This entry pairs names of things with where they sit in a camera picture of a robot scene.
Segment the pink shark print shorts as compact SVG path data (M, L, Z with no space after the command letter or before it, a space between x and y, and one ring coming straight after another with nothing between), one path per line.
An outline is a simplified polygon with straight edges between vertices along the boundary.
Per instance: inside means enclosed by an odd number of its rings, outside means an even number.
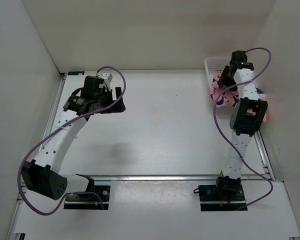
M221 72L207 74L209 89L210 89L209 95L213 102L216 101L218 95L226 88L223 85L221 87L219 87L218 85L218 81L221 75L222 75ZM257 99L266 101L265 94L257 87L257 84L255 82L252 82L246 85L238 86L237 90L227 90L224 93L224 95L218 98L216 107L217 108L223 108L229 106L235 107L239 102L240 97L242 97L243 94L248 90L249 91L252 90L253 96L257 96Z

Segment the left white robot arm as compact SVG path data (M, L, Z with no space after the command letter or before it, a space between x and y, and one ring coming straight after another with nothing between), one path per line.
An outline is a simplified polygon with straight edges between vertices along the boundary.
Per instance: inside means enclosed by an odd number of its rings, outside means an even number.
M111 73L88 75L83 87L72 92L63 105L56 125L57 133L21 168L21 176L28 190L53 200L72 192L77 192L83 200L93 198L95 188L90 177L60 175L59 172L67 151L91 115L95 112L111 114L125 111L122 89L111 89L112 79Z

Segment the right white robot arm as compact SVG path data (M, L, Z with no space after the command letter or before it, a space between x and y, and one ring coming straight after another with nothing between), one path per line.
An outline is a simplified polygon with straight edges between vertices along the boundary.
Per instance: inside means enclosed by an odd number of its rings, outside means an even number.
M268 108L267 101L259 96L253 78L253 64L248 61L245 51L237 50L231 54L229 64L217 81L219 89L225 90L221 99L228 100L234 106L229 121L230 149L214 188L220 200L232 200L240 192L244 156Z

